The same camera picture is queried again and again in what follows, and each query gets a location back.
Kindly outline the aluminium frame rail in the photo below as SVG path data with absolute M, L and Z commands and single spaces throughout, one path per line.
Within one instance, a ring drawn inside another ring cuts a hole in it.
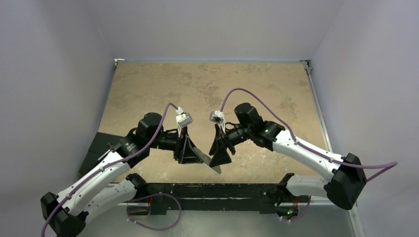
M 329 134 L 328 134 L 327 127 L 326 127 L 326 124 L 325 124 L 325 120 L 324 120 L 324 117 L 323 117 L 323 113 L 322 113 L 322 110 L 321 110 L 321 107 L 320 107 L 318 96 L 317 96 L 317 93 L 316 93 L 316 90 L 315 90 L 315 87 L 314 87 L 314 82 L 313 82 L 313 79 L 312 79 L 312 76 L 311 76 L 311 72 L 313 70 L 313 67 L 311 67 L 310 62 L 311 62 L 310 60 L 300 60 L 300 63 L 303 65 L 304 70 L 307 74 L 307 78 L 308 78 L 310 89 L 311 89 L 311 92 L 312 92 L 312 95 L 313 95 L 313 99 L 314 99 L 314 103 L 315 103 L 315 106 L 316 106 L 318 118 L 319 118 L 321 128 L 322 128 L 322 134 L 323 134 L 323 139 L 324 139 L 324 142 L 325 142 L 325 145 L 326 145 L 326 150 L 329 151 L 329 152 L 332 152 L 333 148 L 332 148 L 332 145 L 331 145 L 331 142 L 330 142 Z M 352 229 L 354 231 L 355 236 L 356 237 L 366 237 L 365 230 L 364 230 L 363 224 L 362 224 L 360 216 L 359 216 L 358 204 L 357 203 L 355 203 L 353 208 L 349 211 L 349 215 L 350 215 L 350 222 L 351 222 Z

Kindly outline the black mat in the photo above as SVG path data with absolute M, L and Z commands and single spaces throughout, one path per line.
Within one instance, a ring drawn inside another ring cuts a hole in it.
M 102 155 L 109 150 L 108 144 L 119 143 L 122 136 L 97 132 L 78 170 L 78 177 L 82 178 L 98 163 Z

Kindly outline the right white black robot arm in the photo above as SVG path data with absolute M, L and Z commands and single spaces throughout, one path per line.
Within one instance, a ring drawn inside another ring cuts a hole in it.
M 227 129 L 224 113 L 212 111 L 210 121 L 215 123 L 215 138 L 209 155 L 210 167 L 231 163 L 235 146 L 251 140 L 257 146 L 283 154 L 306 165 L 319 177 L 287 174 L 277 188 L 279 201 L 289 201 L 298 196 L 328 198 L 336 206 L 351 210 L 367 183 L 360 159 L 332 154 L 302 139 L 293 137 L 291 131 L 274 121 L 263 120 L 250 103 L 235 108 L 238 124 Z

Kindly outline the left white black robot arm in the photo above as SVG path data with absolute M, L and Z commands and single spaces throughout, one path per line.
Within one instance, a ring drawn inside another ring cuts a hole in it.
M 108 184 L 149 156 L 150 149 L 169 150 L 179 164 L 210 164 L 209 156 L 192 142 L 188 113 L 176 117 L 177 128 L 164 130 L 162 116 L 147 113 L 127 136 L 122 137 L 99 159 L 98 164 L 67 189 L 41 198 L 42 214 L 59 237 L 76 237 L 88 221 L 121 202 L 146 199 L 147 182 L 137 173 L 128 175 L 113 188 Z

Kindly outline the white universal AC remote control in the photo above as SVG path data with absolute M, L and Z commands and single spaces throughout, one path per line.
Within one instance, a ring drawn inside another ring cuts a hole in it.
M 215 172 L 218 175 L 222 173 L 220 166 L 214 166 L 214 167 L 210 166 L 210 163 L 211 163 L 212 159 L 208 155 L 204 154 L 197 147 L 194 147 L 193 151 L 198 156 L 198 158 L 203 161 L 203 164 L 206 167 L 208 167 L 209 169 L 211 169 L 213 172 Z

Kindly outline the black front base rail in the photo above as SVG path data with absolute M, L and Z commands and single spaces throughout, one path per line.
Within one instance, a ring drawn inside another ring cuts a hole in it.
M 278 184 L 149 183 L 153 195 L 152 215 L 169 210 L 279 212 L 279 206 L 306 203 L 307 196 L 295 197 Z

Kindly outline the metal hammer tool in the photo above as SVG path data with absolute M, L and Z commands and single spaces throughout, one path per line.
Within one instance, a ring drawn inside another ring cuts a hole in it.
M 99 158 L 98 161 L 101 162 L 109 153 L 111 152 L 111 150 L 107 150 L 104 154 L 102 154 Z

